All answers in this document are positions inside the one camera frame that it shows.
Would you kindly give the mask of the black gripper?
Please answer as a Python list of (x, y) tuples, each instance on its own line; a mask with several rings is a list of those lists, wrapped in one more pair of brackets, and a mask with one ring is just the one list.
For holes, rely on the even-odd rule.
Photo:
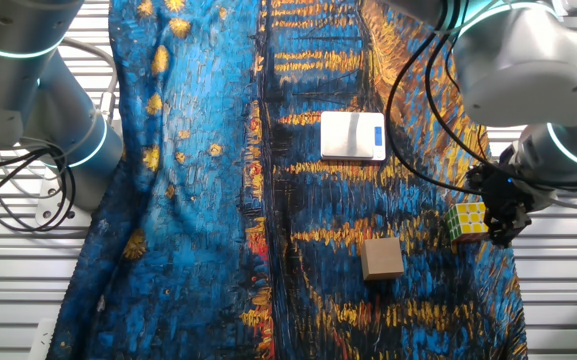
[(493, 173), (485, 180), (485, 225), (493, 245), (508, 248), (532, 223), (532, 196), (520, 190), (506, 175)]

